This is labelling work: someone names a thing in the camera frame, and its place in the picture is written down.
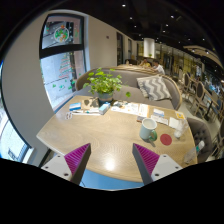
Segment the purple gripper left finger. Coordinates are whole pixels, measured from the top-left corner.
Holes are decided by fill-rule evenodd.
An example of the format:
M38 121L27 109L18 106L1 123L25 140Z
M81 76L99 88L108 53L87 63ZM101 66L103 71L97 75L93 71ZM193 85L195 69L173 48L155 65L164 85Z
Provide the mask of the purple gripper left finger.
M72 173L71 181L79 185L91 154L91 144L87 143L64 156Z

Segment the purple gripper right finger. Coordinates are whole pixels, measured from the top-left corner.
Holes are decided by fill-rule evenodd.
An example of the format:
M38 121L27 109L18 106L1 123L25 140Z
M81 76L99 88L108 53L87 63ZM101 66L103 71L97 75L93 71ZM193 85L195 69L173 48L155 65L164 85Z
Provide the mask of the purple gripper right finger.
M153 180L151 175L160 156L136 143L133 144L132 153L140 171L143 183L145 185L152 183Z

